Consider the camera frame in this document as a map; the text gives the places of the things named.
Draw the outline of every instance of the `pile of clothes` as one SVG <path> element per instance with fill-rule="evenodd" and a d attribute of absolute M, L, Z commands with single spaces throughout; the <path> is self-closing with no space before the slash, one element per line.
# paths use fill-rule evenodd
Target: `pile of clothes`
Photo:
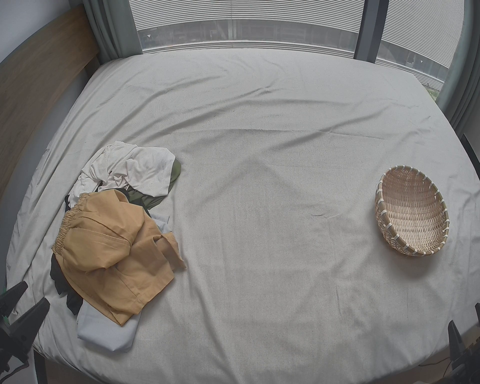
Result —
<path fill-rule="evenodd" d="M 101 148 L 65 197 L 50 276 L 77 316 L 78 338 L 128 351 L 143 307 L 186 268 L 168 218 L 152 217 L 180 175 L 166 148 Z"/>

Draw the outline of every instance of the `white bed sheet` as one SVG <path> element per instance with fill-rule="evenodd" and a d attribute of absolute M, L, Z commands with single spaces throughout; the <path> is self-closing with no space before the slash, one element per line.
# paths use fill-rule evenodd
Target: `white bed sheet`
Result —
<path fill-rule="evenodd" d="M 156 208 L 188 269 L 142 312 L 130 352 L 77 339 L 49 277 L 63 197 L 102 146 L 168 148 L 181 176 Z M 425 172 L 451 218 L 445 247 L 407 259 L 373 210 L 390 166 Z M 480 296 L 480 182 L 428 93 L 367 62 L 261 49 L 165 52 L 103 65 L 43 156 L 7 261 L 43 296 L 47 358 L 112 383 L 361 383 L 465 331 Z"/>

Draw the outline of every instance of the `wooden floor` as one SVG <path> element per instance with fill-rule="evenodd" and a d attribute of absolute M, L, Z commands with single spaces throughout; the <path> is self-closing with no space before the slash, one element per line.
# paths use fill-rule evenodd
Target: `wooden floor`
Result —
<path fill-rule="evenodd" d="M 480 337 L 480 328 L 475 327 L 468 331 L 464 336 L 465 345 L 470 345 Z M 448 349 L 444 349 L 434 356 L 427 359 L 424 364 L 439 362 L 448 357 Z M 433 383 L 442 378 L 445 370 L 450 372 L 450 359 L 446 359 L 435 365 L 425 367 L 415 367 L 406 372 L 392 375 L 388 378 L 377 380 L 372 384 L 413 384 L 415 382 Z M 45 360 L 47 369 L 48 384 L 97 384 L 96 380 L 64 365 Z"/>

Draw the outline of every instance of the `black garment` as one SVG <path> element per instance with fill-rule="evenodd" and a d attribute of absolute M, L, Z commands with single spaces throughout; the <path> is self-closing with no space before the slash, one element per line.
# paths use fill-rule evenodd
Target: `black garment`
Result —
<path fill-rule="evenodd" d="M 135 199 L 135 200 L 130 201 L 130 196 L 128 195 L 128 193 L 125 189 L 122 189 L 122 188 L 115 188 L 115 189 L 117 191 L 122 192 L 131 204 L 135 204 L 135 205 L 139 205 L 139 206 L 143 207 L 143 209 L 145 210 L 147 215 L 150 216 L 150 213 L 146 209 L 145 204 L 144 204 L 142 199 Z M 65 212 L 70 211 L 70 206 L 68 204 L 69 196 L 70 195 L 65 196 Z M 80 307 L 84 303 L 84 299 L 82 298 L 82 296 L 80 296 L 72 288 L 72 286 L 69 284 L 69 282 L 65 278 L 65 276 L 64 276 L 64 274 L 63 274 L 63 272 L 60 268 L 59 262 L 57 261 L 57 258 L 55 257 L 55 254 L 52 254 L 52 267 L 50 269 L 50 277 L 55 282 L 55 288 L 57 289 L 58 294 L 59 295 L 61 295 L 62 293 L 67 294 L 67 307 L 68 307 L 68 309 L 75 316 L 78 315 Z"/>

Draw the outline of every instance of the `window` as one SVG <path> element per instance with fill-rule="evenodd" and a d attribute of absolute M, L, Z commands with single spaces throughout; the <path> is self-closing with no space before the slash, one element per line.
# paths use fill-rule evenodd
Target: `window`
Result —
<path fill-rule="evenodd" d="M 464 0 L 390 0 L 376 64 L 413 73 L 436 99 L 460 39 Z"/>
<path fill-rule="evenodd" d="M 264 47 L 353 57 L 364 0 L 130 0 L 144 53 Z"/>

